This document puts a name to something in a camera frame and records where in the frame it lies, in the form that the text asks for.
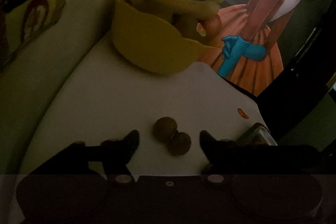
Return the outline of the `metal tray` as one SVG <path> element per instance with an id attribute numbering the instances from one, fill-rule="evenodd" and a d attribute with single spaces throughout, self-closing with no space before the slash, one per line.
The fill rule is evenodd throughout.
<path id="1" fill-rule="evenodd" d="M 242 144 L 277 145 L 268 129 L 261 123 L 255 123 L 237 139 L 237 142 Z"/>

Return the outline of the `yellow plastic fruit bowl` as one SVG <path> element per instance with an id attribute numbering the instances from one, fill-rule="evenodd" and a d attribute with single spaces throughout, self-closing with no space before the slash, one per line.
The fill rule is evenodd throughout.
<path id="1" fill-rule="evenodd" d="M 167 21 L 114 0 L 111 39 L 116 50 L 139 68 L 157 75 L 185 71 L 215 47 L 184 38 Z"/>

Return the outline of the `brown kiwi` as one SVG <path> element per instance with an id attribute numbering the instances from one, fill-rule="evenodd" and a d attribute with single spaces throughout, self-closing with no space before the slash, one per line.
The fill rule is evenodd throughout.
<path id="1" fill-rule="evenodd" d="M 167 142 L 167 150 L 173 156 L 183 156 L 187 154 L 191 148 L 191 137 L 185 132 L 177 132 Z"/>
<path id="2" fill-rule="evenodd" d="M 175 119 L 162 117 L 154 123 L 152 134 L 158 141 L 166 143 L 174 136 L 177 128 L 178 125 Z"/>

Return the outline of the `small orange sticker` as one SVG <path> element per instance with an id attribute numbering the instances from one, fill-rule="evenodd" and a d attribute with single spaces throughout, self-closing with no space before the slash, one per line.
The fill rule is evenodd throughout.
<path id="1" fill-rule="evenodd" d="M 242 118 L 249 119 L 249 116 L 241 108 L 238 108 L 238 113 Z"/>

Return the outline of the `yellow banana in bowl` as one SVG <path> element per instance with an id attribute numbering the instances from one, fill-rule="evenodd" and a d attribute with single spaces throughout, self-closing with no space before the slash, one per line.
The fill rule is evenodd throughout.
<path id="1" fill-rule="evenodd" d="M 140 12 L 171 21 L 173 15 L 188 15 L 198 20 L 215 16 L 225 0 L 125 0 Z"/>

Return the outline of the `painting of orange skirt woman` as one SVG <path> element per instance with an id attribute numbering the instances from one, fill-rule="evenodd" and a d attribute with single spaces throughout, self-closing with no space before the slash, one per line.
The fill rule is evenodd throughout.
<path id="1" fill-rule="evenodd" d="M 222 29 L 211 42 L 215 49 L 199 61 L 259 96 L 284 70 L 277 41 L 301 1 L 249 0 L 220 9 Z"/>

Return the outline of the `orange fruit in bowl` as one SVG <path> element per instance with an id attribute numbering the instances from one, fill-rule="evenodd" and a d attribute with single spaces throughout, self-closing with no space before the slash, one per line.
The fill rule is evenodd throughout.
<path id="1" fill-rule="evenodd" d="M 213 38 L 222 30 L 222 21 L 218 14 L 208 19 L 201 20 L 201 25 L 205 30 L 206 38 Z"/>

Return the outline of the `brown kiwi middle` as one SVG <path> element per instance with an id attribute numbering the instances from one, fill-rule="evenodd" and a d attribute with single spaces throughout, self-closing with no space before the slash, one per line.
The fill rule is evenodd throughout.
<path id="1" fill-rule="evenodd" d="M 177 132 L 167 142 L 167 150 L 173 156 L 183 156 L 187 154 L 191 148 L 191 137 L 185 132 Z"/>

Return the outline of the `brown kiwi far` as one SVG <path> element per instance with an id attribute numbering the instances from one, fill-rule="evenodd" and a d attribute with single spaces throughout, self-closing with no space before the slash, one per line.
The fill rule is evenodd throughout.
<path id="1" fill-rule="evenodd" d="M 154 123 L 152 134 L 158 141 L 166 143 L 174 136 L 177 128 L 178 125 L 175 119 L 162 117 Z"/>

